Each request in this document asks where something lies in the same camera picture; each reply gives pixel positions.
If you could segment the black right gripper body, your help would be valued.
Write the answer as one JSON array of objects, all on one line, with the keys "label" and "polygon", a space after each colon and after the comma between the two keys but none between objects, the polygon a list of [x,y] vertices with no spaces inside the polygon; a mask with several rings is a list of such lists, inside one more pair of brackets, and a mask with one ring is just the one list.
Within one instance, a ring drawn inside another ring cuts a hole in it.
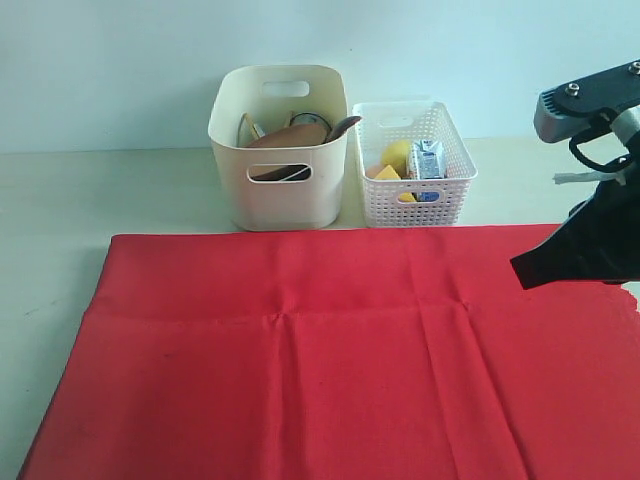
[{"label": "black right gripper body", "polygon": [[639,171],[625,182],[602,181],[567,219],[572,263],[578,277],[605,283],[639,279]]}]

